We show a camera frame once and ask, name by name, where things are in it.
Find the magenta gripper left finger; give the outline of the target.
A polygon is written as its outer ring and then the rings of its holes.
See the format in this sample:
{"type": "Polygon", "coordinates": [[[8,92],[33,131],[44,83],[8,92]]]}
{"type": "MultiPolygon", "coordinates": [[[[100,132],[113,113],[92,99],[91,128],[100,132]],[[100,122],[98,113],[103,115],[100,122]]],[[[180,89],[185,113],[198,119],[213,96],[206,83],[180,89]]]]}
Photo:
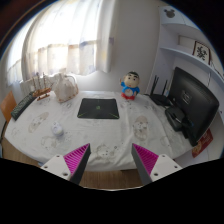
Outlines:
{"type": "Polygon", "coordinates": [[[55,155],[42,166],[42,169],[78,185],[90,154],[90,144],[86,144],[66,155],[55,155]]]}

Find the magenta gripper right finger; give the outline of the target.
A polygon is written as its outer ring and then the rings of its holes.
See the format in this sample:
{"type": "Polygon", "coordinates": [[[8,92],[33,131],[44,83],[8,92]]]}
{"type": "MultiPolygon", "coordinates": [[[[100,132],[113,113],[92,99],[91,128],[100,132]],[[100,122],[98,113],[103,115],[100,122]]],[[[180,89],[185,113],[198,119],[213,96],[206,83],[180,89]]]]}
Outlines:
{"type": "Polygon", "coordinates": [[[132,144],[131,154],[143,185],[152,183],[182,169],[166,154],[157,155],[137,144],[132,144]]]}

